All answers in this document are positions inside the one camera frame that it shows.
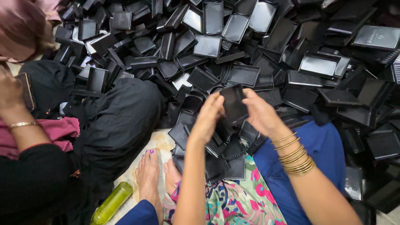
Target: blue fabric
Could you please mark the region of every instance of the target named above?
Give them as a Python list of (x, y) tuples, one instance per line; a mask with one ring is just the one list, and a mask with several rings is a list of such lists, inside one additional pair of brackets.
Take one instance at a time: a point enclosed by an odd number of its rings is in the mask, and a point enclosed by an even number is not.
[[(296, 136), (300, 137), (300, 142), (314, 159), (317, 167), (343, 193), (346, 165), (342, 141), (333, 124), (319, 127), (312, 121), (295, 130)], [(254, 161), (288, 225), (311, 224), (297, 200), (270, 140), (254, 154)]]
[(147, 200), (141, 200), (115, 225), (158, 225), (156, 209)]

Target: floral fabric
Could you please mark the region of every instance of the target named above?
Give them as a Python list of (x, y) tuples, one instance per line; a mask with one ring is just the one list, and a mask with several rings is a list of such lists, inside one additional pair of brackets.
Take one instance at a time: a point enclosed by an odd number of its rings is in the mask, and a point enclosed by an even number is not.
[[(284, 225), (286, 221), (253, 157), (247, 155), (245, 180), (222, 180), (206, 188), (205, 217), (207, 225)], [(173, 222), (181, 182), (175, 192), (166, 194), (164, 219)]]

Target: gold bracelet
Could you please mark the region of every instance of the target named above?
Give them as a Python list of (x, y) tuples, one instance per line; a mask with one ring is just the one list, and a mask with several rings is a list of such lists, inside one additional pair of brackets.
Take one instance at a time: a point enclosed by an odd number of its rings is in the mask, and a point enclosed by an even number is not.
[(301, 169), (301, 170), (296, 170), (296, 171), (289, 171), (287, 172), (288, 174), (293, 174), (293, 175), (302, 175), (302, 174), (307, 174), (311, 172), (315, 167), (314, 163), (309, 164), (306, 168)]
[(286, 140), (286, 139), (288, 139), (288, 138), (290, 138), (290, 137), (294, 136), (295, 134), (297, 134), (297, 131), (296, 131), (296, 132), (294, 132), (293, 134), (291, 134), (291, 135), (289, 135), (289, 136), (285, 137), (284, 139), (280, 139), (280, 140), (278, 140), (278, 141), (272, 141), (272, 142), (271, 142), (271, 144), (274, 144), (274, 143), (278, 143), (278, 142), (284, 141), (284, 140)]
[(315, 167), (314, 160), (309, 156), (306, 163), (303, 163), (301, 167), (284, 167), (284, 170), (287, 174), (297, 175), (297, 176), (304, 176), (309, 174)]
[(281, 161), (281, 164), (282, 164), (283, 166), (293, 164), (293, 163), (295, 163), (295, 162), (301, 160), (305, 155), (307, 155), (307, 151), (304, 150), (299, 156), (297, 156), (297, 158), (294, 158), (294, 159), (292, 159), (292, 160), (290, 160), (290, 161), (285, 161), (285, 162), (282, 162), (282, 161)]
[(8, 128), (9, 130), (16, 128), (16, 127), (24, 127), (24, 126), (40, 126), (38, 122), (20, 122), (20, 123), (14, 123), (11, 124), (11, 126)]
[(286, 148), (287, 146), (289, 146), (289, 145), (295, 143), (295, 142), (298, 141), (298, 140), (300, 140), (300, 137), (296, 138), (296, 140), (290, 142), (289, 144), (286, 144), (286, 145), (281, 146), (281, 147), (279, 147), (279, 148), (275, 148), (275, 150), (280, 150), (280, 149)]
[(310, 164), (312, 164), (312, 162), (313, 162), (312, 158), (311, 158), (311, 157), (308, 157), (308, 159), (307, 159), (304, 163), (302, 163), (302, 164), (300, 164), (300, 165), (297, 165), (297, 166), (295, 166), (295, 167), (285, 167), (285, 171), (287, 171), (287, 172), (296, 172), (296, 171), (300, 171), (300, 170), (305, 169), (305, 168), (306, 168), (307, 166), (309, 166)]
[(298, 152), (300, 152), (303, 148), (304, 148), (304, 146), (303, 146), (303, 145), (300, 145), (300, 148), (298, 148), (296, 151), (294, 151), (294, 152), (292, 152), (292, 153), (290, 153), (290, 154), (288, 154), (288, 155), (285, 155), (285, 156), (283, 156), (283, 157), (279, 157), (278, 159), (279, 159), (279, 161), (281, 161), (281, 162), (282, 162), (282, 160), (290, 159), (290, 158), (292, 158), (294, 155), (296, 155)]

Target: green plastic bottle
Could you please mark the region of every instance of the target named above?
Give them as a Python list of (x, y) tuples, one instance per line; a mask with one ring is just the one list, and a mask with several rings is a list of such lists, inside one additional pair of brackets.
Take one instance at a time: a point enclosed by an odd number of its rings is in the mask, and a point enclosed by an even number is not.
[(123, 181), (112, 191), (101, 206), (94, 212), (90, 225), (104, 225), (133, 193), (132, 186)]

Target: bare foot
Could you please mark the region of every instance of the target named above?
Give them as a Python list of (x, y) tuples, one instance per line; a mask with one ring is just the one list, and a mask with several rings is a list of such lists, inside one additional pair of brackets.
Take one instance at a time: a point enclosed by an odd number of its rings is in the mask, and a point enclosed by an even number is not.
[(164, 218), (164, 210), (158, 196), (158, 153), (156, 149), (147, 150), (139, 162), (135, 171), (136, 182), (139, 186), (140, 200), (148, 200), (156, 209), (158, 223), (161, 225)]
[(165, 186), (170, 195), (175, 191), (175, 184), (182, 180), (182, 175), (175, 166), (172, 159), (169, 159), (167, 163), (164, 163), (165, 172)]

